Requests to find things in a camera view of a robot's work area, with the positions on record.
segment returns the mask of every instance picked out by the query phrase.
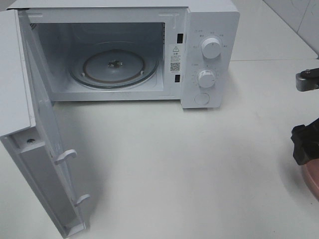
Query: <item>microwave door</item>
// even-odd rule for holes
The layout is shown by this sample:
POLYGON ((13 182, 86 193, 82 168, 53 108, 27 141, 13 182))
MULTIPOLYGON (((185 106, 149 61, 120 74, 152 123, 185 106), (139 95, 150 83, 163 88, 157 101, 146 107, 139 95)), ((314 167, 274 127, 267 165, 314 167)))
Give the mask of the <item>microwave door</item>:
POLYGON ((74 192, 76 151, 62 146, 33 27, 23 11, 0 12, 0 140, 66 238, 85 229, 79 205, 89 195, 74 192))

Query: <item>metal bracket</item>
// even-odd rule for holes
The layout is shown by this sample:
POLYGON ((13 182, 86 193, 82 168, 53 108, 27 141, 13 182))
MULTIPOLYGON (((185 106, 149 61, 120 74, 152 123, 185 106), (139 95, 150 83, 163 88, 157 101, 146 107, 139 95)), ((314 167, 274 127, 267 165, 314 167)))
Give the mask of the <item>metal bracket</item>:
POLYGON ((67 150, 64 153, 60 154, 54 163, 55 165, 58 165, 60 163, 63 163, 69 156, 75 158, 77 155, 78 154, 74 149, 67 150))
POLYGON ((74 204, 75 207, 79 206, 84 200, 89 199, 91 197, 90 194, 84 194, 81 197, 79 197, 79 199, 76 201, 76 203, 74 204))
POLYGON ((296 74, 296 87, 299 91, 319 89, 319 68, 307 69, 296 74))

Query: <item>white knob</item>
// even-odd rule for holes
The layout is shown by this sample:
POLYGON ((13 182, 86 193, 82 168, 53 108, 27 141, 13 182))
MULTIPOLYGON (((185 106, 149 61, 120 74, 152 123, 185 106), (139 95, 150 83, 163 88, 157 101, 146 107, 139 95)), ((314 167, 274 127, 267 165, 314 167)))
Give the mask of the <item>white knob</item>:
POLYGON ((198 74, 198 84, 202 88, 209 88, 215 84, 216 76, 212 71, 201 71, 198 74))
POLYGON ((210 37, 201 44, 201 51, 204 57, 214 59, 219 56, 221 52, 221 42, 216 37, 210 37))

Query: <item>white microwave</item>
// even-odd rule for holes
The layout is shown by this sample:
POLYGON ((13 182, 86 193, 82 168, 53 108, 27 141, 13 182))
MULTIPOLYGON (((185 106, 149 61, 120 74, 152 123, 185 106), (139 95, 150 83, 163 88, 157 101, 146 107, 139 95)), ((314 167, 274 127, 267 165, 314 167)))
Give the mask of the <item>white microwave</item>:
POLYGON ((17 0, 0 12, 0 139, 66 238, 85 229, 57 101, 221 104, 239 12, 231 0, 17 0))

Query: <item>warning label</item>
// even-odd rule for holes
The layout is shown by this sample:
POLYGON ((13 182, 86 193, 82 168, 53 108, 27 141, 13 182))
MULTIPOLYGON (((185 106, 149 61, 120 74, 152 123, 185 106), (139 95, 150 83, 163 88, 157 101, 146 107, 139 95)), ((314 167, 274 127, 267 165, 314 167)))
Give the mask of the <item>warning label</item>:
POLYGON ((183 46, 182 45, 170 45, 169 46, 169 55, 170 55, 169 70, 172 73, 179 73, 181 71, 183 46))

